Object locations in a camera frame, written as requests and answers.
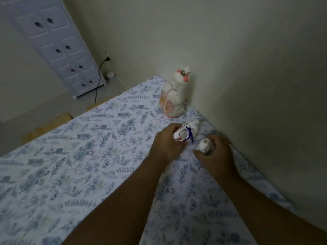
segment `cabinet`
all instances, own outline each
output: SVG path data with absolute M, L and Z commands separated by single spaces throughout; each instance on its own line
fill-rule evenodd
M 0 9 L 74 97 L 96 88 L 97 66 L 62 0 L 0 0 Z

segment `power cord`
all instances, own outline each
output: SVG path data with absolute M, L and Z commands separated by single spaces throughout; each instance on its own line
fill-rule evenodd
M 99 73 L 99 82 L 98 82 L 98 85 L 96 86 L 96 91 L 98 90 L 98 87 L 99 87 L 99 84 L 100 84 L 100 81 L 101 81 L 101 75 L 100 75 L 100 68 L 101 68 L 101 66 L 103 65 L 103 63 L 105 62 L 105 61 L 110 61 L 110 57 L 107 57 L 101 64 L 100 64 L 100 66 L 99 66 L 99 69 L 98 69 L 98 73 Z

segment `wall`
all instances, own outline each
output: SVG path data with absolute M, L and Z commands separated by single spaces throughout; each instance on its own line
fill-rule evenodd
M 327 0 L 64 2 L 126 88 L 190 66 L 191 104 L 327 230 Z
M 5 122 L 66 89 L 27 40 L 1 16 L 0 31 L 0 122 Z

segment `hand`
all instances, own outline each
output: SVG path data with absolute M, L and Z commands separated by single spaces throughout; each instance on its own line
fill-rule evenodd
M 208 156 L 194 150 L 195 157 L 202 162 L 203 166 L 218 183 L 225 178 L 239 177 L 229 141 L 219 135 L 208 135 L 207 138 L 215 142 L 215 150 Z
M 175 160 L 184 150 L 186 142 L 176 142 L 173 134 L 182 124 L 171 123 L 161 132 L 158 132 L 149 152 L 153 159 L 165 162 L 165 167 Z

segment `floral bedsheet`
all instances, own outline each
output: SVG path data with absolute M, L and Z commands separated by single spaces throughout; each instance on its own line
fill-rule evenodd
M 0 244 L 55 245 L 128 178 L 170 122 L 202 116 L 192 107 L 168 119 L 157 103 L 165 80 L 141 83 L 0 158 Z M 228 196 L 194 157 L 208 133 L 161 176 L 140 244 L 256 244 Z M 283 196 L 234 148 L 241 175 L 278 204 Z

